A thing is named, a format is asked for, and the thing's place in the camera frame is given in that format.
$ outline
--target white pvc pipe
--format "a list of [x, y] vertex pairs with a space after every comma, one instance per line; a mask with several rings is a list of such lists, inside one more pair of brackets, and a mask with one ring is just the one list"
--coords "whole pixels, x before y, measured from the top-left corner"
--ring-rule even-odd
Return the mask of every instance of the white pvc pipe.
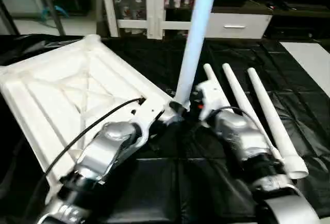
[[304, 160], [297, 154], [294, 145], [279, 118], [271, 99], [263, 87], [254, 68], [247, 70], [253, 88], [257, 94], [263, 113], [265, 114], [269, 128], [273, 134], [275, 143], [284, 159], [285, 170], [291, 179], [301, 179], [308, 175], [308, 169]]
[[[230, 65], [228, 63], [224, 63], [222, 65], [222, 68], [225, 72], [225, 75], [227, 77], [227, 80], [229, 82], [229, 85], [233, 91], [233, 94], [235, 96], [235, 99], [238, 103], [238, 106], [244, 110], [245, 112], [247, 112], [252, 118], [253, 120], [257, 123], [257, 127], [258, 129], [260, 129], [261, 133], [265, 136], [265, 139], [268, 143], [268, 145], [270, 146], [270, 149], [272, 151], [272, 153], [274, 154], [275, 158], [282, 160], [282, 156], [281, 154], [278, 152], [278, 150], [274, 147], [274, 145], [272, 144], [272, 142], [270, 141], [265, 129], [263, 128], [257, 114], [255, 113], [253, 107], [251, 106], [249, 99], [247, 98], [247, 96], [244, 93], [244, 90], [242, 89], [241, 85], [239, 84], [232, 68], [230, 67]], [[251, 125], [253, 127], [255, 127], [254, 123], [252, 121], [250, 121]]]
[[194, 82], [214, 0], [195, 0], [184, 58], [174, 101], [186, 105]]
[[217, 96], [220, 98], [219, 103], [220, 103], [221, 107], [229, 107], [230, 103], [229, 103], [225, 93], [223, 92], [222, 87], [221, 87], [215, 73], [213, 72], [211, 65], [206, 63], [203, 65], [203, 68], [207, 75], [207, 78], [209, 80], [211, 80], [217, 86]]

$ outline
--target white plastic tray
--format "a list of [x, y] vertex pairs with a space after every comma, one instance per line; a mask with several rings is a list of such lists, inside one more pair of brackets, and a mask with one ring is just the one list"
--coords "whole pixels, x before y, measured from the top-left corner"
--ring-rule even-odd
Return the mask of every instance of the white plastic tray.
[[[0, 69], [0, 88], [42, 169], [82, 130], [123, 102], [157, 97], [171, 100], [100, 41], [89, 35], [81, 41]], [[51, 186], [74, 165], [105, 122], [129, 120], [132, 103], [89, 131], [48, 177]]]

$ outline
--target black tablecloth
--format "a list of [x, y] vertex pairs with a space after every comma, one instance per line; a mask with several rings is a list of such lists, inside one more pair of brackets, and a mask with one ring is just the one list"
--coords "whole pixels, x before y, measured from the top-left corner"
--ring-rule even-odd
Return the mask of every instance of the black tablecloth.
[[[12, 64], [78, 39], [46, 35], [0, 37], [0, 64]], [[175, 94], [185, 41], [132, 38], [104, 43], [162, 90]], [[195, 83], [206, 79], [202, 68], [206, 62], [213, 67], [230, 103], [235, 104], [221, 69], [223, 63], [231, 65], [267, 129], [246, 75], [248, 67], [256, 68], [309, 169], [309, 176], [296, 184], [319, 216], [329, 216], [330, 100], [326, 94], [277, 42], [205, 41]], [[0, 223], [16, 223], [42, 171], [28, 143], [19, 142], [22, 133], [3, 99], [0, 105], [0, 180], [8, 171], [13, 172], [13, 177], [6, 177], [11, 178], [7, 185], [0, 186]], [[222, 144], [204, 128], [188, 131], [184, 124], [169, 126], [118, 167], [102, 200], [100, 223], [254, 220], [255, 203], [246, 184], [228, 167]], [[42, 207], [47, 190], [45, 185], [32, 215]]]

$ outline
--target pipe end cap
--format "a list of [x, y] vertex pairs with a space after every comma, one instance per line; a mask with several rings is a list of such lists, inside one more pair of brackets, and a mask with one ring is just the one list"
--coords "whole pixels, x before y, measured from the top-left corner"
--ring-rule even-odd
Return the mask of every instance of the pipe end cap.
[[302, 179], [308, 176], [307, 166], [298, 155], [285, 156], [284, 165], [290, 179]]

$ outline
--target drawer handle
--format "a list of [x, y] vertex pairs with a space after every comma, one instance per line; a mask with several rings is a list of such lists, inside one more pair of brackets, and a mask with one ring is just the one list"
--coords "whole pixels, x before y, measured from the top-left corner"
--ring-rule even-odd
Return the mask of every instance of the drawer handle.
[[240, 25], [224, 25], [224, 28], [237, 28], [237, 29], [245, 29], [246, 26], [240, 26]]

